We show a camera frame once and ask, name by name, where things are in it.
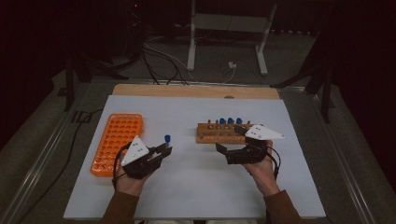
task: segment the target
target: person's left hand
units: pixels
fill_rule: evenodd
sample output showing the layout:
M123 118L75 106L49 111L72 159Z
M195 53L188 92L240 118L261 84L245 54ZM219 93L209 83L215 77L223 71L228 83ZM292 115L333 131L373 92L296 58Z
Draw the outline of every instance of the person's left hand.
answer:
M122 169L122 166L120 166L119 170L117 171L117 176L123 175L124 173L125 173L125 171ZM142 192L142 189L143 189L143 186L144 186L146 180L148 180L148 178L151 175L152 175L152 173L149 175L146 175L142 179L133 179L133 178L129 177L128 175L123 175L117 179L116 191L131 194L136 197L139 197Z

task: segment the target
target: brown sleeve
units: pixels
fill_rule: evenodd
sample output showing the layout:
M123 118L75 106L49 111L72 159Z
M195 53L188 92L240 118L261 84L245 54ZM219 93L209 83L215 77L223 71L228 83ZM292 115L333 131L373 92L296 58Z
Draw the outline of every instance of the brown sleeve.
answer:
M138 201L139 197L116 191L100 223L134 223L134 212Z
M264 197L265 205L271 215L273 224L305 223L285 190L277 194Z

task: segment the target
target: orange tray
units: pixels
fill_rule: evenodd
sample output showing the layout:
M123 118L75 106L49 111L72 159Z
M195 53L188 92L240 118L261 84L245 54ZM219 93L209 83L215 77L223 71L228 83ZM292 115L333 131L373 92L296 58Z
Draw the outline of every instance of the orange tray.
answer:
M120 149L143 132L140 114L111 114L93 158L91 173L96 176L113 176L114 160Z

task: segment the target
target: blue cap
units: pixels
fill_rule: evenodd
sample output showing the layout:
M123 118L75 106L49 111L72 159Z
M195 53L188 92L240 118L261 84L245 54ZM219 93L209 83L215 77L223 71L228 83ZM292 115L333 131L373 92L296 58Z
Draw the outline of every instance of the blue cap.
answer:
M171 142L171 135L167 134L165 136L165 143L170 143Z

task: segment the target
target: human hand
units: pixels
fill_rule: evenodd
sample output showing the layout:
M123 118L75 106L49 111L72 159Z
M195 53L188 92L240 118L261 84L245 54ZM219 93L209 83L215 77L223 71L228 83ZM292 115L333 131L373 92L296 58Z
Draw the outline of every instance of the human hand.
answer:
M116 191L139 197L143 190L143 186L146 183L146 180L148 180L151 175L152 173L146 175L142 179L134 179L126 175L122 166L120 166L119 170L117 171L117 176L119 177L117 178Z
M267 140L266 145L268 146L267 152L271 154L273 142ZM261 162L247 163L243 164L243 166L253 176L257 188L264 197L280 192L274 176L273 162L270 157L266 156Z

